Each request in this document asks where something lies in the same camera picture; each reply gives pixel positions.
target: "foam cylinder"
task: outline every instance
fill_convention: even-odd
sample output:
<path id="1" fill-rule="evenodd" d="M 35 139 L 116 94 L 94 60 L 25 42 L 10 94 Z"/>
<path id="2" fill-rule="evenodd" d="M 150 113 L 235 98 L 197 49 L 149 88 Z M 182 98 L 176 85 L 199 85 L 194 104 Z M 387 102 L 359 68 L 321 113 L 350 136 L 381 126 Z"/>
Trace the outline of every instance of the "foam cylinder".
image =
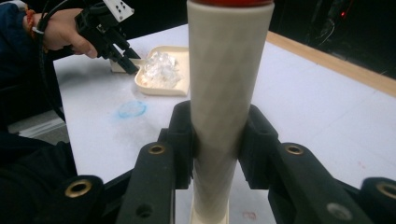
<path id="1" fill-rule="evenodd" d="M 225 7 L 188 0 L 187 9 L 197 136 L 191 223 L 227 223 L 241 134 L 274 4 Z"/>

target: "white table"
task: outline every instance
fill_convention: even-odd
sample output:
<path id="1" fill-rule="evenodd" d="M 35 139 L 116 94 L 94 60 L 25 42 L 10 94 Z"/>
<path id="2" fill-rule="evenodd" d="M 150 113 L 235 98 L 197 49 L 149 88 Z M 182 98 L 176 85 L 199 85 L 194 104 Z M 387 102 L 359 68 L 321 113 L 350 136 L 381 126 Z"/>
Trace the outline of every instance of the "white table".
<path id="1" fill-rule="evenodd" d="M 130 43 L 142 58 L 161 45 L 187 47 L 188 26 Z M 132 169 L 174 105 L 190 99 L 144 95 L 103 59 L 71 56 L 55 68 L 78 173 L 105 182 Z M 252 103 L 281 142 L 308 147 L 333 177 L 357 188 L 369 176 L 396 179 L 396 98 L 267 42 Z M 177 223 L 188 223 L 191 196 L 192 185 L 177 191 Z M 267 191 L 250 190 L 239 166 L 230 203 L 231 223 L 275 223 Z"/>

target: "plastic tray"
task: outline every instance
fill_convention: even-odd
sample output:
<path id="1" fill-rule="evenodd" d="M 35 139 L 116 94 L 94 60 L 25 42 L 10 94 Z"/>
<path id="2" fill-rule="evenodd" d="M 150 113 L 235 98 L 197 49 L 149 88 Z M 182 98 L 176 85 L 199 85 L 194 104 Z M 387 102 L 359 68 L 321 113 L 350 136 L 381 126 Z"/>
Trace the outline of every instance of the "plastic tray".
<path id="1" fill-rule="evenodd" d="M 150 51 L 148 58 L 156 51 L 164 52 L 170 56 L 176 58 L 177 65 L 176 70 L 182 76 L 181 80 L 172 89 L 167 88 L 150 88 L 142 84 L 142 76 L 144 75 L 143 67 L 145 60 L 131 59 L 131 61 L 139 67 L 134 82 L 137 88 L 146 95 L 187 95 L 190 87 L 190 62 L 189 62 L 189 49 L 186 47 L 176 47 L 176 46 L 159 46 Z M 117 73 L 125 73 L 125 71 L 114 62 L 111 62 L 111 70 Z"/>

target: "human hand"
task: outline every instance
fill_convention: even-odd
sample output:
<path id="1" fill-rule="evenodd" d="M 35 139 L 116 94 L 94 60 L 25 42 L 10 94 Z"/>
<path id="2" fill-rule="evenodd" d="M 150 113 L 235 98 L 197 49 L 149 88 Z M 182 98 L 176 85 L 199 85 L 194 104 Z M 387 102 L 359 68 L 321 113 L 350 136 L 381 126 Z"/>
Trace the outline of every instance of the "human hand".
<path id="1" fill-rule="evenodd" d="M 90 58 L 96 58 L 95 47 L 79 35 L 76 29 L 75 17 L 81 10 L 81 8 L 59 10 L 51 16 L 43 38 L 43 44 L 47 49 L 57 50 L 71 45 L 75 54 L 85 54 Z M 41 14 L 34 14 L 33 18 L 33 26 L 37 27 Z"/>

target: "brass screw hole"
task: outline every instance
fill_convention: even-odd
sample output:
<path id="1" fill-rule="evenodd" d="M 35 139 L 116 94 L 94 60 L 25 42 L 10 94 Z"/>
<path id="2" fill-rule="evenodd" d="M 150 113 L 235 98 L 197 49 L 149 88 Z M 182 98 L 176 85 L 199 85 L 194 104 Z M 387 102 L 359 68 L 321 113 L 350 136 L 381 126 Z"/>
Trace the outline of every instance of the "brass screw hole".
<path id="1" fill-rule="evenodd" d="M 386 183 L 386 182 L 379 182 L 376 184 L 376 188 L 384 195 L 396 200 L 396 186 Z"/>
<path id="2" fill-rule="evenodd" d="M 339 203 L 328 203 L 327 211 L 340 220 L 349 221 L 353 218 L 352 213 L 349 211 L 349 209 L 345 208 Z"/>
<path id="3" fill-rule="evenodd" d="M 287 146 L 286 151 L 293 155 L 302 155 L 304 153 L 304 150 L 297 146 Z"/>
<path id="4" fill-rule="evenodd" d="M 137 209 L 136 209 L 136 215 L 141 218 L 148 218 L 151 217 L 152 214 L 152 208 L 148 204 L 141 204 Z"/>
<path id="5" fill-rule="evenodd" d="M 148 150 L 148 153 L 158 155 L 165 152 L 165 147 L 162 146 L 154 146 Z"/>
<path id="6" fill-rule="evenodd" d="M 71 183 L 69 187 L 67 187 L 66 191 L 64 192 L 64 195 L 66 195 L 69 198 L 77 198 L 79 196 L 86 194 L 88 191 L 91 190 L 91 188 L 92 188 L 91 181 L 87 179 L 77 180 Z"/>

